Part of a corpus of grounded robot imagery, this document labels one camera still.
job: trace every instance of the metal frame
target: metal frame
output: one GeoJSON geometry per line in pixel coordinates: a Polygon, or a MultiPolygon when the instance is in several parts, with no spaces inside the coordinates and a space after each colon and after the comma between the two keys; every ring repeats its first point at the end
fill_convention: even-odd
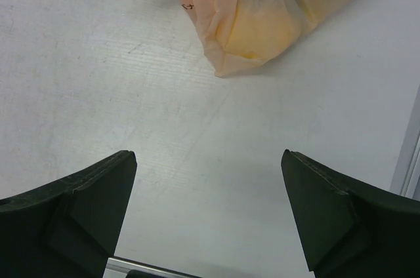
{"type": "Polygon", "coordinates": [[[414,198],[420,178],[420,87],[417,91],[413,111],[410,116],[406,136],[390,191],[404,197],[414,198]]]}

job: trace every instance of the white table surface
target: white table surface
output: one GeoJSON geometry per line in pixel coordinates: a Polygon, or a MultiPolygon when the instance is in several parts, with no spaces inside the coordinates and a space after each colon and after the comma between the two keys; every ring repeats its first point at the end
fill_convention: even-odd
{"type": "Polygon", "coordinates": [[[0,197],[120,149],[116,254],[205,277],[312,277],[284,149],[388,189],[420,81],[420,0],[355,0],[218,79],[177,0],[0,0],[0,197]]]}

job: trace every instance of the metal rod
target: metal rod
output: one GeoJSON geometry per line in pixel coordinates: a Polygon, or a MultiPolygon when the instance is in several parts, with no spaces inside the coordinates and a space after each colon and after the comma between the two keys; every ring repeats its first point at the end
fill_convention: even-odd
{"type": "Polygon", "coordinates": [[[106,268],[109,270],[118,271],[119,273],[129,273],[131,270],[137,270],[142,273],[150,273],[162,278],[199,278],[196,276],[187,275],[185,273],[179,273],[164,268],[141,264],[132,260],[125,260],[118,257],[109,258],[108,263],[106,264],[106,268]]]}

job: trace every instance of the scratch on surface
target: scratch on surface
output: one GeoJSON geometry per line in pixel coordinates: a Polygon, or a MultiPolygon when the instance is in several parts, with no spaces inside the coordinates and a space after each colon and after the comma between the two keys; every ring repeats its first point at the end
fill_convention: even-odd
{"type": "Polygon", "coordinates": [[[12,18],[12,25],[10,26],[9,33],[12,31],[12,29],[13,29],[13,25],[14,25],[14,20],[13,20],[13,18],[12,18]]]}
{"type": "Polygon", "coordinates": [[[134,52],[135,50],[137,50],[141,45],[142,45],[142,43],[138,44],[135,48],[133,48],[132,50],[130,50],[128,52],[128,54],[131,54],[132,52],[134,52]]]}
{"type": "MultiPolygon", "coordinates": [[[[220,103],[217,105],[217,108],[215,109],[215,111],[211,114],[210,120],[208,120],[208,122],[206,122],[204,124],[204,127],[200,130],[198,135],[194,138],[192,144],[186,150],[186,153],[185,153],[184,157],[182,157],[182,159],[178,162],[178,164],[175,165],[174,169],[172,170],[172,173],[170,175],[168,175],[168,177],[167,177],[168,180],[173,179],[174,176],[177,174],[177,172],[179,172],[180,168],[182,168],[182,166],[185,164],[185,162],[187,162],[191,158],[191,153],[196,148],[196,146],[197,146],[199,140],[201,139],[201,137],[207,132],[207,129],[213,123],[213,121],[215,120],[217,115],[219,114],[219,112],[222,109],[223,105],[225,104],[226,100],[230,97],[231,93],[233,92],[233,88],[234,88],[235,84],[236,84],[236,82],[233,82],[233,84],[230,87],[230,89],[228,90],[228,92],[224,95],[224,98],[220,101],[220,103]]],[[[168,189],[168,185],[163,186],[156,193],[156,198],[161,197],[162,194],[164,194],[167,189],[168,189]]]]}

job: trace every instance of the white surface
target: white surface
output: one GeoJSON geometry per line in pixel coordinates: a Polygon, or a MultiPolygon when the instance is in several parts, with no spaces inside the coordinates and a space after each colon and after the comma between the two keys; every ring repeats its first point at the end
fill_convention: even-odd
{"type": "Polygon", "coordinates": [[[213,77],[177,0],[0,0],[0,197],[134,150],[117,255],[311,277],[280,159],[388,189],[420,80],[420,0],[355,0],[259,73],[213,77]]]}

